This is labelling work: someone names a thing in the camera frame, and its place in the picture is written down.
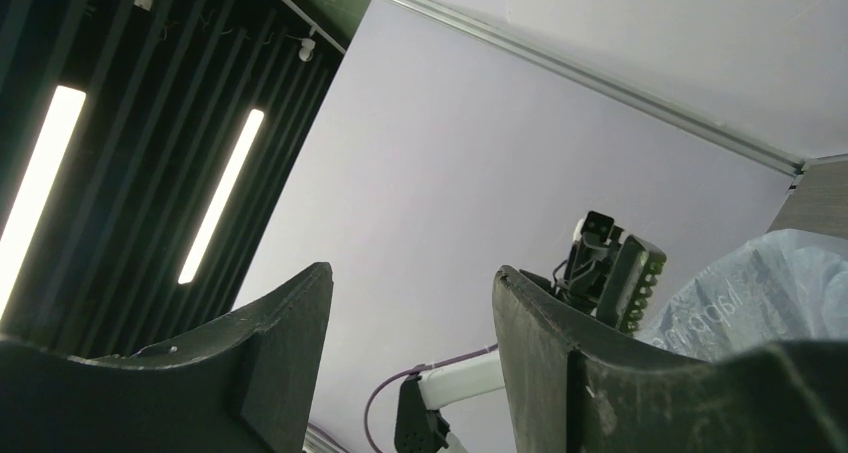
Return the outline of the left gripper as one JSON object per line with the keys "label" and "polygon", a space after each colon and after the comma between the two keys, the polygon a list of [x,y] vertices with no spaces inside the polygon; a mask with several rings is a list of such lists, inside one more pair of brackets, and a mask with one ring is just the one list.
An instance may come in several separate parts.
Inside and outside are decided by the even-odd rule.
{"label": "left gripper", "polygon": [[579,234],[568,257],[554,269],[553,295],[590,314],[599,303],[620,248],[620,236],[603,239],[597,234]]}

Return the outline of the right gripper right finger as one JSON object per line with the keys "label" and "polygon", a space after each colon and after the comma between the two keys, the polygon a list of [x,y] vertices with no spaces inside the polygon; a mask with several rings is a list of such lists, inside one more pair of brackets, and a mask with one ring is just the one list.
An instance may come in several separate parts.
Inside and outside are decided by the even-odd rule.
{"label": "right gripper right finger", "polygon": [[521,452],[847,448],[843,342],[772,342],[702,362],[627,337],[510,266],[492,305]]}

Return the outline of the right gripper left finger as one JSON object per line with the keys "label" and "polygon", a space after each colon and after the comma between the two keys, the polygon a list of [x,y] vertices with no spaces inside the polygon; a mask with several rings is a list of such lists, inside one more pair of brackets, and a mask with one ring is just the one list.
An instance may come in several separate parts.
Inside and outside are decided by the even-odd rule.
{"label": "right gripper left finger", "polygon": [[1,340],[5,452],[298,452],[329,321],[317,262],[261,298],[129,356]]}

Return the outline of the black litter scoop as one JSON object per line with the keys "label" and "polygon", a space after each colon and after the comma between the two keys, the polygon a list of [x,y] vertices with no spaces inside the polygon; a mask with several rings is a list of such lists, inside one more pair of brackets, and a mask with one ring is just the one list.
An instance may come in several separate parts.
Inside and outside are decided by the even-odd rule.
{"label": "black litter scoop", "polygon": [[666,262],[667,255],[657,246],[629,235],[605,280],[595,317],[605,325],[633,336],[644,318]]}

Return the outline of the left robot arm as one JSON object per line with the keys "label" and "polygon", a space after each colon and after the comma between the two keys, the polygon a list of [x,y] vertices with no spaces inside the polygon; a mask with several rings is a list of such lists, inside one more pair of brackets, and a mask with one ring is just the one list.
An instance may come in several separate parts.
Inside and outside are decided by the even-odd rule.
{"label": "left robot arm", "polygon": [[[555,299],[591,315],[596,311],[609,271],[621,248],[623,230],[607,236],[577,232],[570,253],[550,278],[522,274]],[[404,374],[394,428],[397,452],[464,452],[441,414],[447,405],[504,388],[496,345],[420,365]]]}

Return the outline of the blue bag lined bin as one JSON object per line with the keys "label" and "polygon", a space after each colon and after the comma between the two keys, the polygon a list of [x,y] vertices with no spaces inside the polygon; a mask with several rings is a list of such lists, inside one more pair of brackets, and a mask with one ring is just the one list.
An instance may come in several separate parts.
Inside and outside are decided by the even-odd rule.
{"label": "blue bag lined bin", "polygon": [[796,229],[750,240],[696,275],[636,337],[709,362],[772,341],[844,341],[847,242]]}

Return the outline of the right ceiling light strip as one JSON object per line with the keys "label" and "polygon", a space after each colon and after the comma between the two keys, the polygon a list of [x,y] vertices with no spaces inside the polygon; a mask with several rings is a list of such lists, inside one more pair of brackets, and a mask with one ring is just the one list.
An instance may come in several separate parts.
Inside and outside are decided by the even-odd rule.
{"label": "right ceiling light strip", "polygon": [[196,276],[264,117],[262,110],[250,110],[183,263],[178,284],[191,283]]}

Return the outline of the ceiling light strip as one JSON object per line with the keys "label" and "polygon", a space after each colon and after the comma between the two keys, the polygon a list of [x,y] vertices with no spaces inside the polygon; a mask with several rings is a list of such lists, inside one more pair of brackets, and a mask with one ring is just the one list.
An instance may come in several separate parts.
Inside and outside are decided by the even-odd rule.
{"label": "ceiling light strip", "polygon": [[183,263],[178,284],[191,283],[196,276],[264,117],[262,110],[250,110]]}
{"label": "ceiling light strip", "polygon": [[86,93],[58,86],[1,237],[1,307],[8,305],[59,167],[74,133]]}

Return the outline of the left ceiling light strip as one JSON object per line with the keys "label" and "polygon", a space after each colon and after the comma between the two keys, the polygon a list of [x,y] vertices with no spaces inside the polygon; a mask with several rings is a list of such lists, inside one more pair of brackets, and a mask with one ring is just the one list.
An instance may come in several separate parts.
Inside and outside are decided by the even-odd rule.
{"label": "left ceiling light strip", "polygon": [[74,133],[86,93],[58,86],[1,237],[1,307],[8,305],[59,167]]}

